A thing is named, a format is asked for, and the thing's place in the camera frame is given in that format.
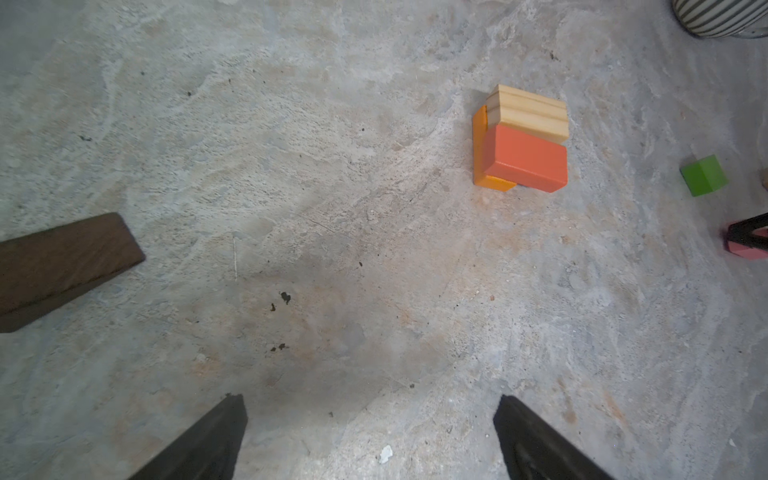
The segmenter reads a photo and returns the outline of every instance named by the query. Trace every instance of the orange block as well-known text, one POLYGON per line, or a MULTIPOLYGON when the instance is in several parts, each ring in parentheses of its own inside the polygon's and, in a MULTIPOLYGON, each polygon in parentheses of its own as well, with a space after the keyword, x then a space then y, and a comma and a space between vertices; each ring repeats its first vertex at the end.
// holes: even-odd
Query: orange block
POLYGON ((472 117, 472 146, 475 154, 475 185, 505 192, 514 187, 516 183, 486 175, 482 170, 482 146, 486 131, 488 131, 488 109, 483 105, 480 107, 480 110, 477 111, 475 116, 472 117))
POLYGON ((568 151, 562 145, 496 125, 485 133, 481 169, 486 175, 551 193, 568 184, 568 151))

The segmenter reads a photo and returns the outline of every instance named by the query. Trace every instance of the pink block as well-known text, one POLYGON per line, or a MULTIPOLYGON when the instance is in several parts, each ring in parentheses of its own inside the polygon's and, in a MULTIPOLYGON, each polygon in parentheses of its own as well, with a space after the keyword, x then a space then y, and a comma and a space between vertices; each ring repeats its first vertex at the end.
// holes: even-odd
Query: pink block
MULTIPOLYGON (((761 229, 755 231, 755 235, 760 237, 768 237, 768 230, 761 229)), ((728 242, 728 251, 738 255, 739 257, 746 258, 748 260, 760 260, 768 258, 768 252, 759 248, 745 247, 740 243, 728 242)))

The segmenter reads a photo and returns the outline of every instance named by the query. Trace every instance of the natural wood block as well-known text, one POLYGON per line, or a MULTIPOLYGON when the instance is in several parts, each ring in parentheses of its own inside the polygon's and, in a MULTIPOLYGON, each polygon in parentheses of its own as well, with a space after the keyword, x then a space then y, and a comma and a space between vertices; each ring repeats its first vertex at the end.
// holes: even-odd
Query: natural wood block
POLYGON ((475 185, 505 192, 517 184, 502 178, 486 175, 482 170, 482 144, 485 139, 486 131, 488 131, 488 113, 487 108, 483 105, 480 107, 480 110, 477 111, 475 116, 472 117, 472 146, 475 154, 475 185))
POLYGON ((22 328, 144 258, 118 214, 0 243, 0 333, 22 328))
POLYGON ((485 134, 481 169, 486 175, 551 193, 568 184, 568 151, 562 145, 496 125, 485 134))
POLYGON ((498 85, 488 96, 488 127, 505 125, 562 144, 569 137, 565 102, 498 85))

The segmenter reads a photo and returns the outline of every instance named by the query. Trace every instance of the yellow-orange block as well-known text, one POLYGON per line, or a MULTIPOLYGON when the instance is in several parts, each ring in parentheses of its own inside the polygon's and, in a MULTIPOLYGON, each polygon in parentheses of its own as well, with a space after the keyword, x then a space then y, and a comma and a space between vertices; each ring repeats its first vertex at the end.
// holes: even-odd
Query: yellow-orange block
POLYGON ((501 124, 556 144, 568 139, 568 108, 563 101, 498 85, 486 105, 489 128, 501 124))
POLYGON ((472 117, 472 147, 475 156, 475 185, 505 192, 517 184, 502 178, 486 175, 482 170, 482 143, 486 131, 488 131, 488 109, 483 105, 480 107, 480 110, 477 111, 475 116, 472 117))

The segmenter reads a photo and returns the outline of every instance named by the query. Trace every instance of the rust-colored stain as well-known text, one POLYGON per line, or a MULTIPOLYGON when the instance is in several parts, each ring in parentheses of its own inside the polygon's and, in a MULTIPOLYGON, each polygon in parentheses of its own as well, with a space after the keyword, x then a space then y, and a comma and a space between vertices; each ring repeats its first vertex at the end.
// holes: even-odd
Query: rust-colored stain
POLYGON ((565 382, 561 376, 558 377, 558 385, 560 386, 560 390, 563 391, 563 395, 565 395, 565 412, 563 412, 563 420, 573 425, 577 421, 576 411, 574 411, 574 404, 571 401, 571 396, 565 391, 565 382))
POLYGON ((627 417, 625 417, 624 413, 622 413, 621 410, 619 409, 619 405, 616 404, 614 397, 612 397, 607 390, 603 390, 603 397, 605 398, 605 404, 607 405, 608 409, 611 411, 611 415, 616 420, 621 422, 622 425, 624 425, 625 427, 628 427, 629 424, 627 423, 627 417))

